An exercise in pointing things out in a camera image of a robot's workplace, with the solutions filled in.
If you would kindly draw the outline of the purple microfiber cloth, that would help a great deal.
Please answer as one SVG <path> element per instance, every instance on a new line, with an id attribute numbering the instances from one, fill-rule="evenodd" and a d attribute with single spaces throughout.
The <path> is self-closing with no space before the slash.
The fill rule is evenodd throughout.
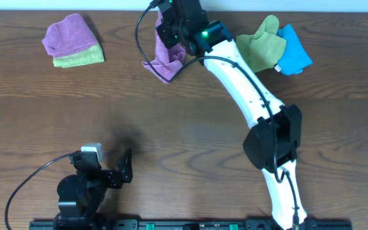
<path id="1" fill-rule="evenodd" d="M 163 83 L 168 84 L 173 80 L 173 77 L 178 70 L 184 65 L 187 53 L 180 44 L 176 44 L 172 48 L 168 49 L 161 41 L 157 30 L 155 30 L 155 38 L 155 58 L 150 61 L 150 64 L 161 75 L 161 77 L 147 62 L 143 61 L 142 65 Z"/>

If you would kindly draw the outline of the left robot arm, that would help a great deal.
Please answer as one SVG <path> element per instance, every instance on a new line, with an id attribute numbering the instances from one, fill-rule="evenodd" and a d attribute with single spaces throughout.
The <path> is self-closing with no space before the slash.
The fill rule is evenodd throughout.
<path id="1" fill-rule="evenodd" d="M 112 229 L 112 223 L 97 215 L 108 189 L 121 189 L 133 178 L 132 150 L 116 161 L 116 170 L 102 169 L 102 145 L 89 143 L 70 155 L 77 173 L 62 179 L 57 186 L 59 214 L 54 229 Z"/>

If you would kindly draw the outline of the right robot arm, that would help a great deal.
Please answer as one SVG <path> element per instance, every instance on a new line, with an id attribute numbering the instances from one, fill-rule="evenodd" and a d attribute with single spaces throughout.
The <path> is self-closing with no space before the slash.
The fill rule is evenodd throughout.
<path id="1" fill-rule="evenodd" d="M 307 217 L 296 182 L 302 113 L 271 94 L 242 58 L 228 28 L 210 21 L 199 1 L 152 1 L 162 22 L 156 30 L 167 48 L 182 44 L 224 85 L 248 124 L 243 149 L 263 172 L 272 217 L 282 229 L 298 229 Z"/>

